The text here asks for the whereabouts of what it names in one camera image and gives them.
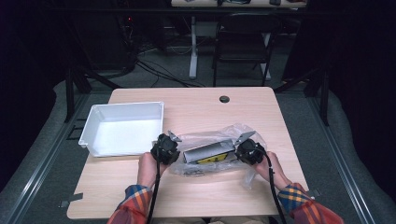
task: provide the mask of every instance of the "plaid sleeve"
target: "plaid sleeve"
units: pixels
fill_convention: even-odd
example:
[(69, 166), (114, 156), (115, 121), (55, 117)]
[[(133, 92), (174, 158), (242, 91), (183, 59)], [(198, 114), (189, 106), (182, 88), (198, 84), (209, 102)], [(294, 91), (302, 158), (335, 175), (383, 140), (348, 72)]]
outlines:
[(286, 186), (277, 198), (295, 223), (344, 223), (344, 220), (332, 210), (312, 200), (298, 183)]
[(125, 190), (125, 199), (119, 204), (107, 223), (146, 223), (152, 191), (141, 185), (131, 185)]

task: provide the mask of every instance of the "black chair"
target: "black chair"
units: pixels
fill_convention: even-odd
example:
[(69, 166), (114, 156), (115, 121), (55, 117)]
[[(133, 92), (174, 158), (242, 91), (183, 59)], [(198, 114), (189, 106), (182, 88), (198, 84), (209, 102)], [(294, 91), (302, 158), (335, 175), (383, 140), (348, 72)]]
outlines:
[[(213, 86), (216, 87), (218, 62), (266, 63), (262, 86), (268, 73), (275, 37), (282, 28), (281, 20), (270, 14), (233, 13), (219, 20), (212, 62)], [(265, 44), (264, 34), (269, 35)]]

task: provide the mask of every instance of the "gray carpet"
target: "gray carpet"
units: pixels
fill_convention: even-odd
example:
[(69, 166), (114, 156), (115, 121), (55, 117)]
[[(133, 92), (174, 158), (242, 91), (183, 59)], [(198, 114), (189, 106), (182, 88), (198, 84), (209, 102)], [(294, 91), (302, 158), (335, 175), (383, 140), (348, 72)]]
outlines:
[[(199, 40), (198, 78), (193, 82), (188, 79), (191, 53), (188, 48), (176, 48), (180, 47), (182, 42), (175, 43), (175, 47), (168, 49), (166, 54), (158, 50), (151, 50), (139, 55), (139, 59), (160, 71), (165, 72), (163, 69), (166, 69), (165, 73), (171, 73), (175, 77), (185, 79), (186, 82), (211, 86), (213, 71), (210, 64), (213, 42), (204, 38)], [(281, 74), (291, 45), (292, 39), (288, 36), (281, 36), (277, 40), (276, 51), (270, 67), (272, 79), (267, 82), (266, 86), (275, 88), (281, 85)], [(249, 71), (250, 79), (244, 80), (244, 82), (241, 80), (245, 76), (240, 77), (237, 74), (229, 76), (231, 72), (228, 69), (233, 68), (225, 66), (220, 69), (221, 74), (219, 75), (224, 79), (222, 78), (218, 82), (219, 86), (260, 86), (261, 84), (258, 80), (260, 79), (260, 69), (246, 70)], [(109, 76), (111, 71), (102, 74)], [(131, 74), (114, 77), (111, 80), (126, 88), (183, 87), (175, 81), (164, 78), (157, 80), (156, 76), (138, 66)], [(78, 140), (73, 139), (79, 137), (79, 132), (75, 131), (70, 136), (68, 134), (73, 125), (76, 127), (84, 125), (84, 119), (87, 118), (91, 105), (105, 104), (111, 93), (108, 87), (96, 80), (90, 80), (90, 82), (93, 87), (90, 95), (76, 92), (79, 110), (70, 125), (63, 123), (66, 112), (64, 83), (55, 88), (58, 95), (57, 103), (48, 122), (37, 137), (20, 169), (0, 194), (2, 207), (0, 223), (6, 223), (9, 217), (15, 214), (15, 208), (20, 208), (16, 203), (21, 199), (23, 203), (25, 198), (20, 198), (23, 189), (29, 184), (31, 176), (35, 175), (36, 168), (48, 155), (51, 155), (53, 162), (49, 165), (48, 171), (42, 174), (43, 181), (39, 183), (37, 191), (32, 192), (35, 197), (32, 197), (31, 201), (25, 202), (27, 204), (22, 208), (26, 209), (19, 211), (21, 214), (17, 216), (19, 218), (17, 223), (106, 223), (105, 220), (70, 220), (66, 216), (67, 207), (59, 207), (60, 201), (67, 200), (74, 193), (88, 156), (87, 149), (81, 148), (78, 145)], [(301, 83), (287, 92), (277, 94), (276, 98), (309, 187), (318, 189), (322, 194), (317, 197), (318, 202), (331, 208), (343, 217), (346, 223), (373, 223), (370, 220), (361, 221), (345, 181), (334, 162), (333, 146), (323, 132), (321, 121), (317, 119), (318, 111), (312, 107), (312, 99), (304, 97), (303, 87), (304, 83)], [(389, 220), (395, 220), (395, 204), (378, 188), (356, 156), (347, 119), (338, 99), (331, 94), (329, 100), (330, 127), (328, 129), (332, 132), (337, 146), (342, 149), (348, 168), (361, 190), (361, 195), (373, 215), (375, 223), (389, 223)], [(54, 148), (56, 148), (56, 153), (51, 154), (50, 151)]]

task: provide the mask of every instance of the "white plastic bin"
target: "white plastic bin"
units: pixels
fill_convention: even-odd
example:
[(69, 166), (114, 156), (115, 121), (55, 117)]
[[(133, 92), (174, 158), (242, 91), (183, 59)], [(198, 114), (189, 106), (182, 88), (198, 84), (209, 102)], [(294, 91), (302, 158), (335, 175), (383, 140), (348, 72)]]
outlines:
[(140, 155), (163, 132), (163, 102), (93, 105), (78, 144), (94, 157)]

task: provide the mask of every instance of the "person's arm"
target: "person's arm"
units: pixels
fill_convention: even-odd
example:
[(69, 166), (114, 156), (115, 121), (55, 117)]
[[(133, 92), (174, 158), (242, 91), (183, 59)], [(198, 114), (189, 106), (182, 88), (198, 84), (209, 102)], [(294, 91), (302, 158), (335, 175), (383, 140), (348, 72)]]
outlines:
[[(273, 165), (275, 187), (279, 190), (277, 198), (286, 212), (294, 218), (296, 224), (344, 223), (344, 220), (333, 211), (311, 199), (300, 184), (292, 183), (285, 176), (274, 152), (268, 151), (267, 155)], [(253, 167), (265, 180), (269, 181), (269, 166), (265, 158)]]
[[(160, 175), (167, 166), (160, 164)], [(149, 152), (139, 158), (139, 171), (136, 185), (125, 190), (125, 199), (119, 204), (107, 224), (143, 224), (146, 223), (152, 187), (155, 184), (157, 162)]]

